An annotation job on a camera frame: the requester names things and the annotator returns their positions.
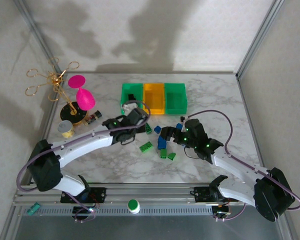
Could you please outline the light green long lego brick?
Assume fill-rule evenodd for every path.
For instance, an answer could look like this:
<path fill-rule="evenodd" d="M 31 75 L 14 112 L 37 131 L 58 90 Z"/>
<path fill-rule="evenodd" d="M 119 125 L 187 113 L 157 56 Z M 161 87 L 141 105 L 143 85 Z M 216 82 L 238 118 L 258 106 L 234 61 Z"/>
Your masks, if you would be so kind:
<path fill-rule="evenodd" d="M 147 151 L 149 151 L 151 148 L 153 147 L 153 144 L 148 141 L 146 142 L 145 144 L 141 145 L 139 147 L 139 150 L 142 152 L 142 153 L 146 153 Z"/>

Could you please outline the yellow plastic bin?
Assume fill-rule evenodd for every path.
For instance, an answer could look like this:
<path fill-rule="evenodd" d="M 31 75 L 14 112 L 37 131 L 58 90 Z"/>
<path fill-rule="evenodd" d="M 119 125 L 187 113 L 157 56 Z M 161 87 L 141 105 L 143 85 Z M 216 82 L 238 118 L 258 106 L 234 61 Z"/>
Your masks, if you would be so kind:
<path fill-rule="evenodd" d="M 165 114 L 165 85 L 163 83 L 145 83 L 143 85 L 143 102 L 152 115 Z"/>

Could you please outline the green plastic bin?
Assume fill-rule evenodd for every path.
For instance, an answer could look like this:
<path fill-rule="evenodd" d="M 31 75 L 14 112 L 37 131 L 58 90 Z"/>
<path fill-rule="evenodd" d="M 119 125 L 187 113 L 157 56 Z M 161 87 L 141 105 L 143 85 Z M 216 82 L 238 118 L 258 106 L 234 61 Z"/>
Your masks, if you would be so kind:
<path fill-rule="evenodd" d="M 165 83 L 164 93 L 166 115 L 185 115 L 187 113 L 188 101 L 184 83 Z"/>
<path fill-rule="evenodd" d="M 143 84 L 142 83 L 123 83 L 121 88 L 120 105 L 122 106 L 134 97 L 135 100 L 143 101 Z"/>

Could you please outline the small dark bottle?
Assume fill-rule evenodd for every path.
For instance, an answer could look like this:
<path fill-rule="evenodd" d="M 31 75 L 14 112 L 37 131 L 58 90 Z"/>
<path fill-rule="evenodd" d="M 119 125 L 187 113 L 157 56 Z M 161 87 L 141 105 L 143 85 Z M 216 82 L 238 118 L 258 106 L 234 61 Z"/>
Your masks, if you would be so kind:
<path fill-rule="evenodd" d="M 86 117 L 84 119 L 83 123 L 88 126 L 88 125 L 92 124 L 93 122 L 95 122 L 97 119 L 99 119 L 101 117 L 102 117 L 102 113 L 99 110 L 97 110 L 93 114 L 91 114 L 88 117 Z"/>

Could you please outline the pink plastic wine glass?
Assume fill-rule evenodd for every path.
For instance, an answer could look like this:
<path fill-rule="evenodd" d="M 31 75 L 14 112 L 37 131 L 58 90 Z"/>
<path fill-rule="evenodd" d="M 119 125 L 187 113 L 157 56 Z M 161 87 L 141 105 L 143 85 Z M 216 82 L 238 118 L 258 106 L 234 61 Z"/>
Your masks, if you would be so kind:
<path fill-rule="evenodd" d="M 68 86 L 72 89 L 77 89 L 76 102 L 81 110 L 89 111 L 96 105 L 96 100 L 92 93 L 83 88 L 86 83 L 86 78 L 83 75 L 74 75 L 69 78 Z"/>

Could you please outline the gold jar with grey lid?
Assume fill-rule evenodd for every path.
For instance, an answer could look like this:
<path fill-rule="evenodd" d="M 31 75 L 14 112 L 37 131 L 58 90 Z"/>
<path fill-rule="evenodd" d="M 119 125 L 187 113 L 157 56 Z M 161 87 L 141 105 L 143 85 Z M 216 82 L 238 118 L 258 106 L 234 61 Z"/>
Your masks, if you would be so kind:
<path fill-rule="evenodd" d="M 71 138 L 75 134 L 74 126 L 69 120 L 62 120 L 57 127 L 57 130 L 64 138 Z"/>

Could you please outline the green push button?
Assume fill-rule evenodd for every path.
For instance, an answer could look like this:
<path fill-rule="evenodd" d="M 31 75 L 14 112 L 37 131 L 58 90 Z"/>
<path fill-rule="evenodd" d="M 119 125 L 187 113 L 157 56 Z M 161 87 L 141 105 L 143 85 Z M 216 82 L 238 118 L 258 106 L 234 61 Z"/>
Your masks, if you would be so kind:
<path fill-rule="evenodd" d="M 138 214 L 141 210 L 139 201 L 136 199 L 130 199 L 127 203 L 127 209 L 131 214 Z"/>

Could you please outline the small controller board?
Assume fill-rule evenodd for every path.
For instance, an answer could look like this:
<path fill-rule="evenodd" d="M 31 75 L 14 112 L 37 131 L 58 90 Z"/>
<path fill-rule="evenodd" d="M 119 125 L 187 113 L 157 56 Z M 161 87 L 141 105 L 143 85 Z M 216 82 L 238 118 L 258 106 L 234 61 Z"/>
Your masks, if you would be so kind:
<path fill-rule="evenodd" d="M 88 207 L 87 209 L 83 207 L 74 207 L 73 208 L 73 214 L 79 215 L 79 214 L 84 214 L 84 215 L 95 215 L 97 212 L 96 208 Z"/>
<path fill-rule="evenodd" d="M 228 205 L 212 206 L 212 215 L 218 219 L 225 219 L 231 214 L 230 207 Z"/>

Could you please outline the teal connector block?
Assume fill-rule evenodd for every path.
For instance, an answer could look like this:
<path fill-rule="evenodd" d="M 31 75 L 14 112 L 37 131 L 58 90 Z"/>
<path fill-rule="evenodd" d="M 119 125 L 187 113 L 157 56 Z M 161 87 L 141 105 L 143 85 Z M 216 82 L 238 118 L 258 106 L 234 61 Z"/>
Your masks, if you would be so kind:
<path fill-rule="evenodd" d="M 27 215 L 28 216 L 32 216 L 33 214 L 35 214 L 39 209 L 40 209 L 41 205 L 39 203 L 34 203 L 28 210 L 27 210 Z"/>

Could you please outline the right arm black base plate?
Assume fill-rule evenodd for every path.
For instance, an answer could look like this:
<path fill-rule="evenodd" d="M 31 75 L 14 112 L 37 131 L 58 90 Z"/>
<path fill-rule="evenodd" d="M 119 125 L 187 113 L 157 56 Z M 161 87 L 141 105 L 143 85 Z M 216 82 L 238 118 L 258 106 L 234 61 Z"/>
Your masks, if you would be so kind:
<path fill-rule="evenodd" d="M 209 186 L 196 186 L 190 191 L 196 203 L 227 203 L 238 202 L 233 198 L 225 197 L 217 188 Z"/>

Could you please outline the aluminium mounting rail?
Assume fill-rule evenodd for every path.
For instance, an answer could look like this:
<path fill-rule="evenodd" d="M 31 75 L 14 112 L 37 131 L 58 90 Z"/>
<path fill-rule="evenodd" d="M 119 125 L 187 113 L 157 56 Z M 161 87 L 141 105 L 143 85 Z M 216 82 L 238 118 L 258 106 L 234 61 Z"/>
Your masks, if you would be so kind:
<path fill-rule="evenodd" d="M 190 195 L 194 187 L 216 188 L 226 198 L 232 198 L 239 202 L 254 206 L 254 187 L 246 183 L 229 179 L 223 180 L 214 187 L 208 183 L 96 183 L 89 184 L 90 188 L 106 188 L 104 203 L 122 203 L 129 199 L 136 199 L 145 203 L 195 203 L 195 198 Z M 44 204 L 62 204 L 60 202 L 61 190 L 51 189 L 41 192 L 33 185 L 22 186 L 13 198 L 14 206 L 32 205 L 35 202 Z"/>

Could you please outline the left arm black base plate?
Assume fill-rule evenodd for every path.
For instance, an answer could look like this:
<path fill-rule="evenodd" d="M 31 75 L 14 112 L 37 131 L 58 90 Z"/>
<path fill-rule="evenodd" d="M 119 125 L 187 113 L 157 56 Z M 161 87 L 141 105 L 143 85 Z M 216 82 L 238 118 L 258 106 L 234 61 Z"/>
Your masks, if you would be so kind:
<path fill-rule="evenodd" d="M 91 187 L 90 189 L 84 190 L 83 193 L 80 193 L 74 198 L 83 204 L 101 204 L 105 201 L 106 190 L 107 189 L 105 187 Z M 62 204 L 75 203 L 75 201 L 65 192 L 62 192 L 60 202 Z"/>

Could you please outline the aluminium frame post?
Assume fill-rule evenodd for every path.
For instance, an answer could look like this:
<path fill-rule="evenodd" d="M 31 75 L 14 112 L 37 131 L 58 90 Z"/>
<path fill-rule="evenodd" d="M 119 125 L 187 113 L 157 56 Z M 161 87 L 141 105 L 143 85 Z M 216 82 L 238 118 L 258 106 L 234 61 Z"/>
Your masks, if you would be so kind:
<path fill-rule="evenodd" d="M 54 58 L 46 37 L 34 20 L 26 0 L 12 0 L 12 2 L 24 20 L 26 30 L 21 34 L 21 38 L 24 40 L 25 48 L 29 48 L 34 63 L 43 70 L 55 70 L 60 74 L 62 71 L 57 59 Z"/>
<path fill-rule="evenodd" d="M 272 0 L 266 15 L 252 40 L 252 43 L 250 44 L 241 64 L 235 73 L 237 81 L 239 81 L 244 75 L 285 1 L 286 0 Z"/>

